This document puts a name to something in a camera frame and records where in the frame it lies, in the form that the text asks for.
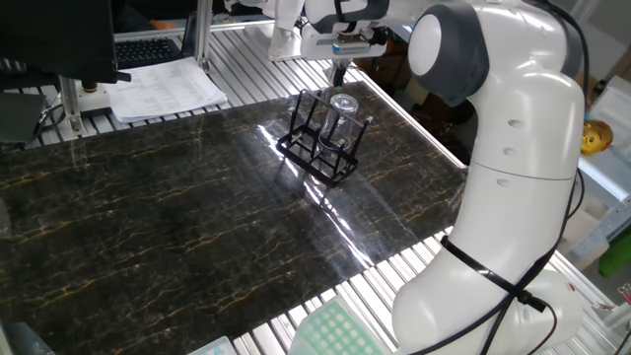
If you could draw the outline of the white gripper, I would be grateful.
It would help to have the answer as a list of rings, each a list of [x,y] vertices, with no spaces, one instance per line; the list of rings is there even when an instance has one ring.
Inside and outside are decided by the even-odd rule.
[[[313,26],[302,28],[301,54],[308,60],[331,59],[325,70],[331,87],[342,86],[351,59],[378,57],[385,53],[387,33],[383,28],[363,29],[351,34],[320,34]],[[337,67],[339,61],[339,83]]]

